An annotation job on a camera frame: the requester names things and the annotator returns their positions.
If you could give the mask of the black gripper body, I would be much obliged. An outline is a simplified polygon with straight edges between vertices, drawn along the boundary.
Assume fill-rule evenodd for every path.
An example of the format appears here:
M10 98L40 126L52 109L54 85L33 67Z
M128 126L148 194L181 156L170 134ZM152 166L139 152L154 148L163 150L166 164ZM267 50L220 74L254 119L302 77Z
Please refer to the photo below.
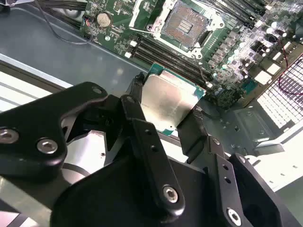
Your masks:
M62 174L35 174L26 161L4 157L0 174L8 189L1 199L42 227L225 227L226 204L215 191L228 162L216 157L202 172L171 161L185 199L180 216L156 209L150 189L140 181L134 158L126 156L84 177L67 182Z

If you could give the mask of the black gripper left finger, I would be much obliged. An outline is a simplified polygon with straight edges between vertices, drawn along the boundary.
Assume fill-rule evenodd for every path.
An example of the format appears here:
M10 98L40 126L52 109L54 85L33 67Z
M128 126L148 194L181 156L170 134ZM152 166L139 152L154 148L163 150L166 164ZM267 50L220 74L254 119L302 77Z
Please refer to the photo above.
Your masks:
M152 123L141 109L144 76L137 75L127 93L108 95L92 82L16 107L0 115L0 159L26 161L35 174L59 174L67 144L90 130L102 131L116 160L131 156L140 181L161 213L180 216L185 199Z

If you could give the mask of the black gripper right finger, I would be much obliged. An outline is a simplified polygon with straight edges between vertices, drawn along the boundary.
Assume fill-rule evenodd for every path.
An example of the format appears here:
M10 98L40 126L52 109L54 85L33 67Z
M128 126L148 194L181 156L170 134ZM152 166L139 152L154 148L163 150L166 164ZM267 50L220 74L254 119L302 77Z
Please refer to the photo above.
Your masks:
M291 227L293 215L242 155L226 157L219 140L206 132L191 110L177 127L187 163L205 174L208 227Z

